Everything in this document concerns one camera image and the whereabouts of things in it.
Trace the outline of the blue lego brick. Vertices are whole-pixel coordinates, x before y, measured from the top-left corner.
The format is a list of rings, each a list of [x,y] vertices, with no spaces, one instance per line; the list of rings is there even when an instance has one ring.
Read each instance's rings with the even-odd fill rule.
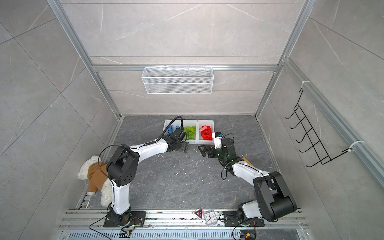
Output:
[[[174,130],[175,130],[175,127],[174,127],[174,126],[169,126],[169,128],[168,128],[168,133],[167,133],[167,134],[171,134],[171,133],[173,133]]]

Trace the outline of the middle white storage bin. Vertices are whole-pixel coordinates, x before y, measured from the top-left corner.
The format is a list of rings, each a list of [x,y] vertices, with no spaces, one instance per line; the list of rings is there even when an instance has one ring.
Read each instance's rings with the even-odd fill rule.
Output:
[[[184,132],[186,133],[183,141],[196,145],[198,141],[197,120],[184,120],[183,126]]]

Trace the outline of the small clear clock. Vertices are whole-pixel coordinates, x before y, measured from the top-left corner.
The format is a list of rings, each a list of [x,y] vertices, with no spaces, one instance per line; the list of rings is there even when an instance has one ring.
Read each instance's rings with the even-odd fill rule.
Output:
[[[207,227],[216,226],[218,223],[218,217],[214,210],[205,211],[203,217]]]

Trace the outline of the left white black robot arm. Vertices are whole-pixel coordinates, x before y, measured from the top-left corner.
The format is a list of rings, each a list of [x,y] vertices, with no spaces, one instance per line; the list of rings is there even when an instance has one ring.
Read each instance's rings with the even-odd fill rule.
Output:
[[[106,165],[102,165],[98,158],[97,166],[111,183],[113,191],[112,203],[107,206],[105,227],[125,227],[133,222],[129,193],[139,163],[152,156],[187,147],[185,135],[184,120],[177,116],[157,139],[137,146],[116,145],[116,151]]]

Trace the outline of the yellow toy block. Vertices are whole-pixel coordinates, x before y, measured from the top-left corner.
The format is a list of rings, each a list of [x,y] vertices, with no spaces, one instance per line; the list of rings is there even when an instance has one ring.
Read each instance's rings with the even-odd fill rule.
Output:
[[[243,161],[245,162],[244,165],[250,166],[251,168],[255,168],[246,158],[243,158]]]

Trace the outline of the white brown plush toy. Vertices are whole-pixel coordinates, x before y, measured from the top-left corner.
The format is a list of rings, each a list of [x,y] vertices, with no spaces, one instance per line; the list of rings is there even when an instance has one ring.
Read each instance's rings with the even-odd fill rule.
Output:
[[[92,156],[85,161],[78,172],[79,180],[88,180],[87,195],[93,196],[101,192],[101,206],[108,207],[113,202],[113,185],[108,178],[107,165],[99,160],[99,156]]]

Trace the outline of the green lego brick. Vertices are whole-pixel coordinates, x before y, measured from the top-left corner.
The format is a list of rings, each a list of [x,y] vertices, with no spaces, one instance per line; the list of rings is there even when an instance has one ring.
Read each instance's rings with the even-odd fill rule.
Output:
[[[186,140],[194,141],[196,135],[196,127],[185,127]]]

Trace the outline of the red triangle sign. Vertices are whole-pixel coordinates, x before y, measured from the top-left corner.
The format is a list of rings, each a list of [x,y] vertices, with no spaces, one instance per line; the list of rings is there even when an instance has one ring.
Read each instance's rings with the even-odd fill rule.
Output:
[[[200,208],[200,209],[193,211],[192,214],[200,220],[204,219],[204,209],[203,208]]]

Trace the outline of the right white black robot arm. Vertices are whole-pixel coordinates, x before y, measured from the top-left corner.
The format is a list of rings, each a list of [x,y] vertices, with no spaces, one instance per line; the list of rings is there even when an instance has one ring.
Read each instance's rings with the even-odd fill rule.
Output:
[[[198,146],[202,156],[217,159],[226,173],[245,180],[254,187],[256,193],[255,200],[238,206],[240,224],[247,224],[255,218],[272,223],[297,210],[297,203],[281,173],[262,171],[240,158],[233,138],[221,132],[214,133],[213,138],[213,145]]]

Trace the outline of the right white storage bin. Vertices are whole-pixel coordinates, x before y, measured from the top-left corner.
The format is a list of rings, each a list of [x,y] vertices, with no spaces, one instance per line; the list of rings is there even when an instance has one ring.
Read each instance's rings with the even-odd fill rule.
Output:
[[[198,145],[213,145],[214,121],[197,120],[197,144]]]

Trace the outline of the red horseshoe magnet toy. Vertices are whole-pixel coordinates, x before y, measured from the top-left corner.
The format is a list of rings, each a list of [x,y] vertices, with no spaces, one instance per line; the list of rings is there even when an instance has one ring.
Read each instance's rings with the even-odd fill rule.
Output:
[[[212,129],[210,126],[202,126],[199,130],[202,140],[204,141],[212,141]]]

